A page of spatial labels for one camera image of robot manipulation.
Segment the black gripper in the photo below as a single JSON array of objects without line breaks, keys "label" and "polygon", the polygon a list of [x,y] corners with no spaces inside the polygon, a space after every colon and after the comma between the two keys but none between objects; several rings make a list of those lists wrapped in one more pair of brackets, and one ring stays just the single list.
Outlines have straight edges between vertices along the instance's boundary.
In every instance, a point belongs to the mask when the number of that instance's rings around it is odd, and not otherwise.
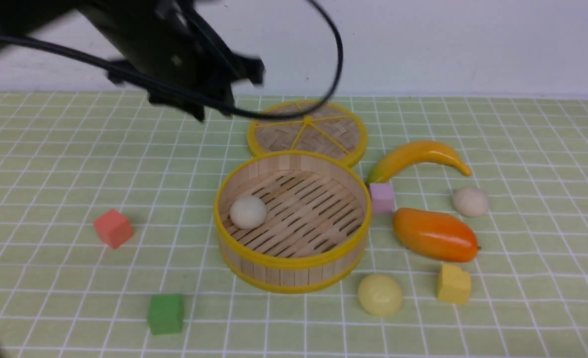
[{"label": "black gripper", "polygon": [[230,50],[192,0],[84,0],[78,11],[123,55],[117,67],[227,105],[235,82],[264,82],[262,61]]}]

